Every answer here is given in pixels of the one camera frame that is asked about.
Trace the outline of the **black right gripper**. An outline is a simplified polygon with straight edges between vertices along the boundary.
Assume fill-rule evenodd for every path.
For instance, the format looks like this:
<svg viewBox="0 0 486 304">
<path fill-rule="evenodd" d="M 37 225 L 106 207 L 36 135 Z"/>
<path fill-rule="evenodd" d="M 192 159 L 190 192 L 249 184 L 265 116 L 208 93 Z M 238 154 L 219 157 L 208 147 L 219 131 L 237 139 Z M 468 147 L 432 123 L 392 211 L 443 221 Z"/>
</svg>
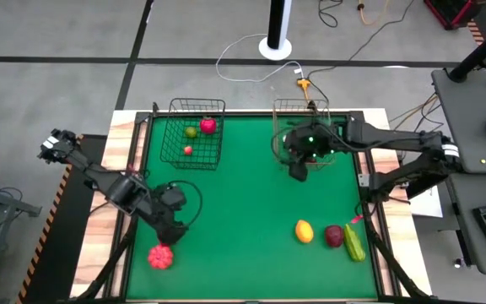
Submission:
<svg viewBox="0 0 486 304">
<path fill-rule="evenodd" d="M 333 125 L 301 122 L 283 129 L 283 162 L 289 175 L 299 182 L 308 176 L 306 163 L 332 163 L 336 152 L 346 145 Z"/>
</svg>

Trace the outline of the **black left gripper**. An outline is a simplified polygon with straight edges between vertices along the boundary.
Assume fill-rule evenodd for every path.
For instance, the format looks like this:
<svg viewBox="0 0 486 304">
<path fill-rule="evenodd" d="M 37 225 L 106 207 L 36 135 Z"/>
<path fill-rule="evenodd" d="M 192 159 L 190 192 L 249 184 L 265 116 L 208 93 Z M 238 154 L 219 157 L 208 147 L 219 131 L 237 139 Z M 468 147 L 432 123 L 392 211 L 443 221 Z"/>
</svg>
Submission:
<svg viewBox="0 0 486 304">
<path fill-rule="evenodd" d="M 161 244 L 174 245 L 185 235 L 188 228 L 176 220 L 176 212 L 185 204 L 185 194 L 174 183 L 148 190 L 141 203 L 141 218 L 155 230 Z"/>
</svg>

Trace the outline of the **red-orange ribbed pumpkin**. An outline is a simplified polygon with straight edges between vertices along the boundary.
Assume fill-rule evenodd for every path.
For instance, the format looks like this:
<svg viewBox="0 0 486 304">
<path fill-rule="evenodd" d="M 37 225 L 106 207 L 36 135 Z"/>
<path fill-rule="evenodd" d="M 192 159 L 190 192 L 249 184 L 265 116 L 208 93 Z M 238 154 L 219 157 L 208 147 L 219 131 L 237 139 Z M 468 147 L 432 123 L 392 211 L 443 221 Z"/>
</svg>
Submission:
<svg viewBox="0 0 486 304">
<path fill-rule="evenodd" d="M 153 269 L 168 269 L 173 264 L 174 254 L 170 247 L 159 244 L 148 252 L 148 263 Z"/>
</svg>

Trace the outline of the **yellow mango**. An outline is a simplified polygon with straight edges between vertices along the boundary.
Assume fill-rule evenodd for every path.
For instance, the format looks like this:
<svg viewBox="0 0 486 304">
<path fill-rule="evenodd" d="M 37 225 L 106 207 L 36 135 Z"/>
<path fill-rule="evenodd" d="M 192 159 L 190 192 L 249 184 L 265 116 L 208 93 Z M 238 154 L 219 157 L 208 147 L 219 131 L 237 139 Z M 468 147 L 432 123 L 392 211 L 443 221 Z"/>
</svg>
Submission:
<svg viewBox="0 0 486 304">
<path fill-rule="evenodd" d="M 305 220 L 298 220 L 294 233 L 297 239 L 302 243 L 310 243 L 314 238 L 314 231 L 311 225 Z"/>
</svg>

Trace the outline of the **dark red apple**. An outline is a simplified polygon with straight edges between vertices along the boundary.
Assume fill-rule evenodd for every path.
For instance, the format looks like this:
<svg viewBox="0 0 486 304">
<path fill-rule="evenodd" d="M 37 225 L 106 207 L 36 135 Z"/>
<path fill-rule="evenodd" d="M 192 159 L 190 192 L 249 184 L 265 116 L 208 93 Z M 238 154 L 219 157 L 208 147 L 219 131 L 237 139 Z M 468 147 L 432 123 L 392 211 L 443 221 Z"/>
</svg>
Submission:
<svg viewBox="0 0 486 304">
<path fill-rule="evenodd" d="M 329 247 L 341 247 L 343 245 L 343 228 L 340 225 L 329 225 L 324 230 L 326 243 Z"/>
</svg>

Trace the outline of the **green cucumber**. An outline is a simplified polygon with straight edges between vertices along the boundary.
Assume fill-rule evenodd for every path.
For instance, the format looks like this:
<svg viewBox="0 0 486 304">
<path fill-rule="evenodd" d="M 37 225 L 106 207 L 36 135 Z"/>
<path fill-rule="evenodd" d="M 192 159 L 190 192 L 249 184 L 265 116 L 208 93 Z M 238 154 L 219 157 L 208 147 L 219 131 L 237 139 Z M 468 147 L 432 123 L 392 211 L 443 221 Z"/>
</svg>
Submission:
<svg viewBox="0 0 486 304">
<path fill-rule="evenodd" d="M 363 262 L 366 258 L 365 250 L 362 247 L 361 240 L 359 236 L 351 227 L 351 225 L 346 224 L 343 230 L 344 234 L 344 244 L 348 250 L 348 255 L 355 262 Z"/>
</svg>

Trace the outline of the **bright red apple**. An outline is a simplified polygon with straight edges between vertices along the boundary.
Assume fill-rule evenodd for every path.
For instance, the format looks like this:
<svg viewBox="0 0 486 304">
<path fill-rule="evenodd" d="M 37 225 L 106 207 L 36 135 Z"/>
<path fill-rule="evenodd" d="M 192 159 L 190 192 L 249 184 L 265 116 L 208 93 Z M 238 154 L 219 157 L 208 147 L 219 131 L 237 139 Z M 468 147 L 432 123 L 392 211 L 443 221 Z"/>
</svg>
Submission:
<svg viewBox="0 0 486 304">
<path fill-rule="evenodd" d="M 213 117 L 204 117 L 199 122 L 199 128 L 202 133 L 214 134 L 217 131 L 217 120 Z"/>
</svg>

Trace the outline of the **green table mat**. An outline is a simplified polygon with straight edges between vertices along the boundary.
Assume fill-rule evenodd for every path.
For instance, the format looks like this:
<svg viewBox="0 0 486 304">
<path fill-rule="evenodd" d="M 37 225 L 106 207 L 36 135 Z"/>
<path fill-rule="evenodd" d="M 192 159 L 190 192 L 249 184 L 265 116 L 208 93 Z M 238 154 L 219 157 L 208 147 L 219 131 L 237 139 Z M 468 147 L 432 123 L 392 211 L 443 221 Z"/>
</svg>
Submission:
<svg viewBox="0 0 486 304">
<path fill-rule="evenodd" d="M 151 186 L 179 180 L 187 202 L 178 218 L 188 232 L 173 246 L 173 264 L 153 269 L 153 229 L 140 223 L 128 279 L 130 300 L 315 300 L 373 298 L 370 260 L 353 261 L 324 238 L 346 225 L 359 201 L 354 159 L 338 154 L 305 182 L 291 178 L 270 149 L 269 117 L 229 117 L 214 171 L 177 170 L 160 159 L 165 120 L 153 125 L 148 152 Z M 307 221 L 314 238 L 294 228 Z"/>
</svg>

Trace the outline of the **yellow power plug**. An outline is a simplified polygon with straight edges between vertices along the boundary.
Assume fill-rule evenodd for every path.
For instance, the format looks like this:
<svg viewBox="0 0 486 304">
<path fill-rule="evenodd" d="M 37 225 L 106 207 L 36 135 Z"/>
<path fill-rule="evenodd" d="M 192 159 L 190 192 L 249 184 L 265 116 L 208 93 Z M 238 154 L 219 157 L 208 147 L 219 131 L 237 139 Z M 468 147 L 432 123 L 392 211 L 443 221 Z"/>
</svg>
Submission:
<svg viewBox="0 0 486 304">
<path fill-rule="evenodd" d="M 296 84 L 302 89 L 305 101 L 309 102 L 308 87 L 310 86 L 310 81 L 306 78 L 300 78 L 297 80 Z"/>
</svg>

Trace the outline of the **black hazard-striped platform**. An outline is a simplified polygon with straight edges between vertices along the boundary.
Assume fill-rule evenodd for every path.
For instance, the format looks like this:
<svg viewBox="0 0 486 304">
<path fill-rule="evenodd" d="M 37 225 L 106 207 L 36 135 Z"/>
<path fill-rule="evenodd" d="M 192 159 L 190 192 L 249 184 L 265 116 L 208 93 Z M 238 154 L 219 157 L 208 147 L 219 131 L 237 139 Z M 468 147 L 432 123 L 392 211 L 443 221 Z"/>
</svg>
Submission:
<svg viewBox="0 0 486 304">
<path fill-rule="evenodd" d="M 93 196 L 84 177 L 64 166 L 13 304 L 52 304 L 71 297 Z"/>
</svg>

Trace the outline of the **black white pole stand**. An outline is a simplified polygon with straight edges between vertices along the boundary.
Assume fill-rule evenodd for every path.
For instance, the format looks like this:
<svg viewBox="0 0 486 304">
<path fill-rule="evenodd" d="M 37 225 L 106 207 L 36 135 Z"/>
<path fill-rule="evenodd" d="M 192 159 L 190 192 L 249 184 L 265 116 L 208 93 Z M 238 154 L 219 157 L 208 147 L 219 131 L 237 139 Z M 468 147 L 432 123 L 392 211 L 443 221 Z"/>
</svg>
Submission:
<svg viewBox="0 0 486 304">
<path fill-rule="evenodd" d="M 258 46 L 259 52 L 266 59 L 284 60 L 292 52 L 292 44 L 287 37 L 291 7 L 292 0 L 271 0 L 270 2 L 267 34 Z"/>
</svg>

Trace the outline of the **white paper sheet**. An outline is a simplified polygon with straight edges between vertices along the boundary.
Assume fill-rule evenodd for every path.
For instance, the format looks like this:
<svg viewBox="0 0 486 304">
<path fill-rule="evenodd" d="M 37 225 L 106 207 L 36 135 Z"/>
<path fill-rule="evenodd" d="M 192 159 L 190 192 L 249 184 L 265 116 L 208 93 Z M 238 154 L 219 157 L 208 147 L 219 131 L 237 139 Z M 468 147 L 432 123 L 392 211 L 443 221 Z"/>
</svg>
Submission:
<svg viewBox="0 0 486 304">
<path fill-rule="evenodd" d="M 413 215 L 442 218 L 439 189 L 437 186 L 416 195 L 409 199 Z"/>
</svg>

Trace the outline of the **grey desk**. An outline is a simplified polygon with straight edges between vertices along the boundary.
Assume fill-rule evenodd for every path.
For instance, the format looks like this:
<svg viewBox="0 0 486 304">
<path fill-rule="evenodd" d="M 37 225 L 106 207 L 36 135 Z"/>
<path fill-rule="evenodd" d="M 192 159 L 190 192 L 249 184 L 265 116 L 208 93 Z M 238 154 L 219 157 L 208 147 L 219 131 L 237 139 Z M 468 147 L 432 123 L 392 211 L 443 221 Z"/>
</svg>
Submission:
<svg viewBox="0 0 486 304">
<path fill-rule="evenodd" d="M 431 78 L 464 171 L 486 174 L 486 70 L 473 71 L 460 83 L 445 70 L 433 71 Z"/>
<path fill-rule="evenodd" d="M 486 237 L 473 210 L 486 206 L 486 175 L 454 174 L 437 185 L 443 217 L 428 217 L 436 231 L 452 230 L 462 249 L 457 260 L 486 274 Z"/>
</svg>

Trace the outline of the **red black generator box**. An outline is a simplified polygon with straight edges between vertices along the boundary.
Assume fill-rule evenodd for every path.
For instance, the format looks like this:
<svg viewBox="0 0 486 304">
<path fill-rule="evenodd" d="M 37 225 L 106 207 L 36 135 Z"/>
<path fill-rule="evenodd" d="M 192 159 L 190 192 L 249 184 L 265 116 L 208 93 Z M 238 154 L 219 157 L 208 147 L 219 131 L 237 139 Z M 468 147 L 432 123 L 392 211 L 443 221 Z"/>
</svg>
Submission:
<svg viewBox="0 0 486 304">
<path fill-rule="evenodd" d="M 467 27 L 481 9 L 481 5 L 476 0 L 423 0 L 423 2 L 445 30 Z"/>
</svg>

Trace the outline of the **black table frame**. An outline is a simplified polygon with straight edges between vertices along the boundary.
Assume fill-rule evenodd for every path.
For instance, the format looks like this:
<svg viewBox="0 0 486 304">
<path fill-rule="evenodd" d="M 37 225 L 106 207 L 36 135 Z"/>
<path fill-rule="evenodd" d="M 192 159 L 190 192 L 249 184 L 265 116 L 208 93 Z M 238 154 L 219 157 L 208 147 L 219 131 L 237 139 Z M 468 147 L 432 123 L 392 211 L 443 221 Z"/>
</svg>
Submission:
<svg viewBox="0 0 486 304">
<path fill-rule="evenodd" d="M 137 168 L 145 163 L 147 123 L 150 110 L 117 110 L 113 113 L 105 142 L 101 164 L 110 169 L 121 169 L 128 163 Z M 357 171 L 392 171 L 399 167 L 394 151 L 373 149 L 355 157 Z M 404 190 L 396 188 L 393 199 L 383 203 L 372 216 L 373 226 L 386 246 L 414 284 L 427 294 L 432 292 L 425 267 L 411 207 L 403 202 Z M 106 204 L 101 193 L 83 196 L 94 213 L 87 219 L 77 268 L 69 295 L 79 296 L 86 291 L 107 262 L 119 242 L 119 232 L 125 232 L 130 220 Z"/>
</svg>

